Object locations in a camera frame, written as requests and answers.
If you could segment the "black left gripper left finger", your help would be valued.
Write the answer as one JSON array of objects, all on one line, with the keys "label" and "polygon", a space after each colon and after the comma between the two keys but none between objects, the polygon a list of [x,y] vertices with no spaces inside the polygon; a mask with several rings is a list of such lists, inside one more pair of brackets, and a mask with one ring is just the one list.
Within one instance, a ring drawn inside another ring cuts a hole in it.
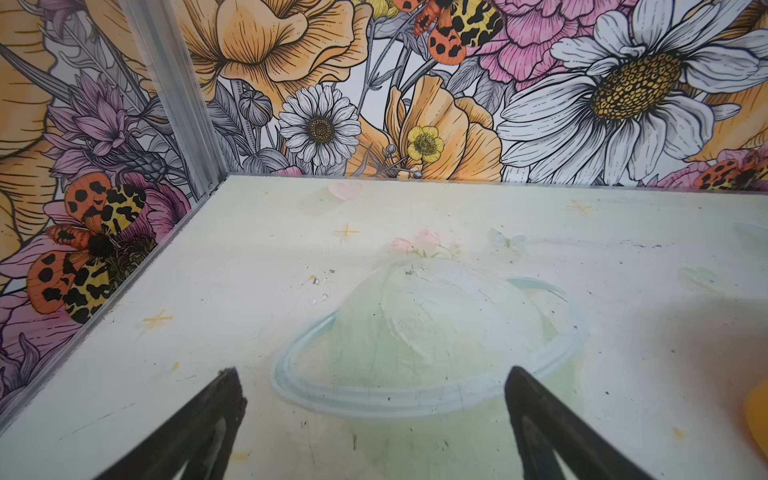
[{"label": "black left gripper left finger", "polygon": [[99,479],[222,479],[247,407],[234,368],[205,388]]}]

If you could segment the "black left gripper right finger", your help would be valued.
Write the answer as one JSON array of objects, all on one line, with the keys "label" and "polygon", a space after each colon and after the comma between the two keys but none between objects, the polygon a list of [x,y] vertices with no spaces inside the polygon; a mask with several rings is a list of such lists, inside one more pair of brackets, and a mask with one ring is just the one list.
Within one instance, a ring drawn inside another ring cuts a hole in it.
[{"label": "black left gripper right finger", "polygon": [[511,369],[504,394],[525,479],[563,479],[559,460],[578,479],[652,479],[524,368]]}]

